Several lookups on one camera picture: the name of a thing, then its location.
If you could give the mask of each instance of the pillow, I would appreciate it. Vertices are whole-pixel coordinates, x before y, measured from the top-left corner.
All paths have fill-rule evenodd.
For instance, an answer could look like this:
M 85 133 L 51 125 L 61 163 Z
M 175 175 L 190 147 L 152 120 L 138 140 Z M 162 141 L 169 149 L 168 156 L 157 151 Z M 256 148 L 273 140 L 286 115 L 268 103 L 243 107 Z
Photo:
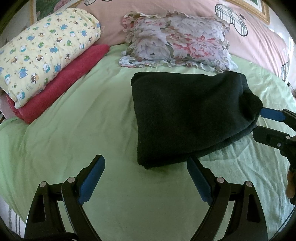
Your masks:
M 230 25 L 225 21 L 179 12 L 163 17 L 133 12 L 124 16 L 123 26 L 130 46 L 123 52 L 121 66 L 195 65 L 218 73 L 237 69 L 227 51 L 225 32 Z
M 24 106 L 99 37 L 99 22 L 85 10 L 49 15 L 0 49 L 0 87 L 15 108 Z
M 221 8 L 216 7 L 218 4 L 226 5 L 228 8 L 224 10 L 227 11 L 220 11 Z M 113 46 L 125 42 L 126 35 L 121 21 L 131 11 L 154 15 L 178 11 L 190 16 L 221 16 L 231 24 L 226 34 L 229 53 L 258 64 L 278 77 L 281 77 L 282 66 L 289 60 L 287 46 L 279 35 L 270 31 L 248 11 L 223 0 L 85 0 L 77 7 L 99 20 L 102 33 L 97 41 L 99 44 Z

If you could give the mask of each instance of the folded blanket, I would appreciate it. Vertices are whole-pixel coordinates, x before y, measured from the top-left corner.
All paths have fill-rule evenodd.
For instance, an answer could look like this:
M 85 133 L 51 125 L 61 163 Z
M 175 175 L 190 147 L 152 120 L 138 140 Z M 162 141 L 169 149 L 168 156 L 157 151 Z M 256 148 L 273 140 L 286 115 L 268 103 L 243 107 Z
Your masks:
M 89 72 L 109 51 L 108 45 L 94 45 L 68 64 L 46 87 L 30 99 L 23 107 L 16 109 L 14 101 L 7 95 L 7 101 L 18 118 L 27 124 L 36 120 L 72 84 Z
M 138 123 L 138 163 L 185 161 L 226 147 L 256 126 L 261 100 L 236 72 L 215 76 L 136 73 L 131 80 Z

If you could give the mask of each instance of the folded red towel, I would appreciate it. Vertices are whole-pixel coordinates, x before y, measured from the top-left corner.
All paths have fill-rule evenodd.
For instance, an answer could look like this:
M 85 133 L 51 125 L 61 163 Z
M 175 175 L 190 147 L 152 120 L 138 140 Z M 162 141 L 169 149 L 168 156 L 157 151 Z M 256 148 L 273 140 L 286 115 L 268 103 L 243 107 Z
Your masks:
M 10 108 L 16 116 L 31 124 L 47 110 L 72 84 L 90 71 L 109 51 L 108 45 L 93 45 L 68 64 L 45 89 L 29 100 L 22 108 L 6 95 Z

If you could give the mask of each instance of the green bed sheet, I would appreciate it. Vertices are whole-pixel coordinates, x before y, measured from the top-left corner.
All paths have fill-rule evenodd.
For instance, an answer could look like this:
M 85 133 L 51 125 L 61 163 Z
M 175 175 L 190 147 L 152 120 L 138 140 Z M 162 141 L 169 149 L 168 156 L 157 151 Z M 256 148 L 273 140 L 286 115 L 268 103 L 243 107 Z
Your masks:
M 106 168 L 84 209 L 102 240 L 190 240 L 208 205 L 202 202 L 186 163 L 150 170 L 138 165 L 130 80 L 139 71 L 215 73 L 185 67 L 123 68 L 118 60 L 125 48 L 111 47 L 32 124 L 13 118 L 0 125 L 0 196 L 25 221 L 41 181 L 64 182 L 101 154 Z M 281 79 L 246 60 L 235 56 L 233 60 L 265 107 L 296 112 L 292 94 Z M 283 123 L 259 117 L 258 124 L 294 134 Z M 254 183 L 271 238 L 293 208 L 285 195 L 286 158 L 256 143 L 250 134 L 200 160 L 228 182 Z M 226 230 L 231 207 L 217 240 Z M 71 230 L 64 210 L 62 217 Z

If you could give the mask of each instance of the painting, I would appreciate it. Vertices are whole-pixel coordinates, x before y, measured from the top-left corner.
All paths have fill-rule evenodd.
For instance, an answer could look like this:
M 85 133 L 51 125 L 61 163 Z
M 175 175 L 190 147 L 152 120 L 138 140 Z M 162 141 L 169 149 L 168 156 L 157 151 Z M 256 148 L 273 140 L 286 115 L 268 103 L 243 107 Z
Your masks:
M 259 19 L 264 21 L 266 24 L 270 24 L 269 8 L 266 3 L 262 0 L 227 0 L 228 2 L 234 3 L 251 14 L 257 16 Z
M 76 7 L 82 0 L 30 0 L 30 23 L 70 7 Z

